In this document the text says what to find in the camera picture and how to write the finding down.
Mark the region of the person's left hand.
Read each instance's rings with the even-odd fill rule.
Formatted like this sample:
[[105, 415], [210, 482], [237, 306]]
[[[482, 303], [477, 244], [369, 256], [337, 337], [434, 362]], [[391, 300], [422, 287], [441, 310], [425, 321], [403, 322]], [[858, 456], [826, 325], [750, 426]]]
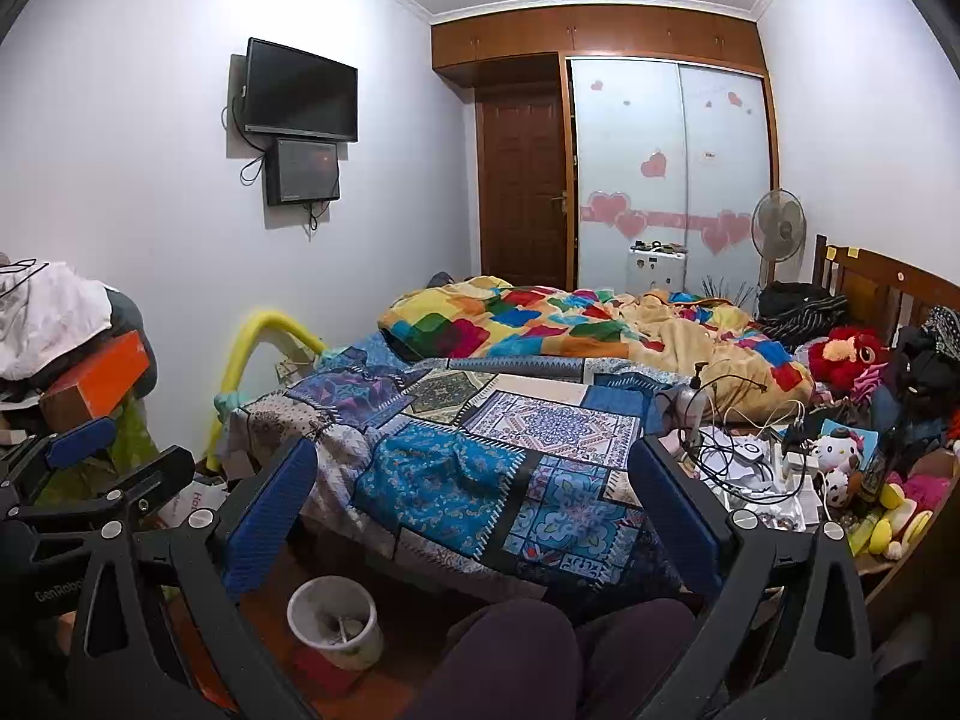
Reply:
[[59, 647], [65, 655], [70, 653], [75, 621], [75, 611], [62, 614], [62, 616], [57, 617], [57, 621], [55, 621], [55, 642], [57, 642], [57, 647]]

